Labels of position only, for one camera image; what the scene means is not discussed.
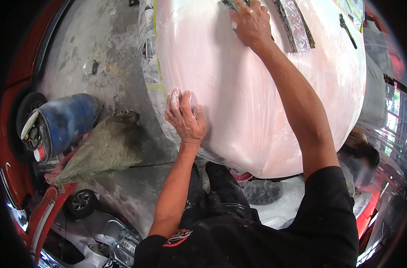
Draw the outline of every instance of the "concrete floor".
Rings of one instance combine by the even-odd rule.
[[[125,0],[74,1],[58,24],[44,65],[38,91],[48,100],[77,93],[96,97],[108,114],[130,109],[140,114],[146,132],[142,167],[80,183],[100,201],[123,214],[146,237],[155,204],[176,157],[176,147],[160,129],[148,99],[140,64],[138,6]],[[99,63],[97,72],[83,71],[88,60]]]

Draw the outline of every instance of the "finger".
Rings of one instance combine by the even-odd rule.
[[[239,13],[235,10],[229,9],[230,19],[232,20],[232,29],[237,29],[238,24],[236,23],[239,21]]]
[[[170,107],[173,115],[175,117],[181,117],[181,112],[179,111],[179,89],[174,88],[170,95]]]
[[[165,110],[165,120],[172,124],[174,115],[171,111],[171,100],[170,94],[166,97],[166,110]]]
[[[196,117],[197,125],[201,129],[206,129],[206,122],[205,119],[203,118],[203,107],[201,104],[196,105],[194,108],[194,116]]]
[[[267,7],[261,6],[261,13],[263,14],[267,13]]]
[[[235,0],[235,5],[238,8],[239,12],[247,10],[247,5],[242,0]]]
[[[168,96],[166,96],[166,109],[165,111],[171,111],[171,99],[170,99],[170,93]]]
[[[171,112],[165,111],[165,120],[169,123],[173,124],[174,122],[174,115]]]
[[[260,1],[257,1],[257,0],[251,0],[251,1],[250,1],[250,8],[251,8],[251,9],[259,10],[259,9],[260,9],[260,6],[261,6]]]
[[[192,118],[193,116],[193,113],[191,112],[190,108],[190,100],[191,100],[191,91],[186,90],[184,95],[182,95],[181,111],[183,115],[185,115],[188,118]]]

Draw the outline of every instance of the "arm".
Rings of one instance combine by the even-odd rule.
[[[206,134],[202,105],[197,105],[192,113],[190,97],[191,92],[187,90],[179,105],[177,88],[167,97],[165,119],[177,130],[181,137],[181,145],[157,201],[153,225],[148,236],[161,235],[170,238],[178,230],[187,202],[191,168]]]
[[[306,78],[271,39],[267,8],[255,0],[250,1],[250,8],[241,0],[235,0],[235,4],[239,13],[230,11],[232,27],[239,39],[260,57],[276,84],[302,151],[305,179],[324,167],[339,166],[323,104]]]

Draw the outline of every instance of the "black hair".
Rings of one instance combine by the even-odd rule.
[[[376,168],[380,161],[379,152],[367,142],[360,142],[356,145],[354,156],[367,159],[371,168]]]

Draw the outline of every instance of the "tire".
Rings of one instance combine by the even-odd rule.
[[[73,221],[86,218],[95,211],[97,203],[98,199],[92,190],[78,191],[66,200],[64,204],[65,216]]]
[[[41,105],[47,102],[46,97],[40,92],[31,92],[22,100],[17,110],[16,115],[16,131],[20,138],[23,126],[31,115],[32,111],[40,108]]]

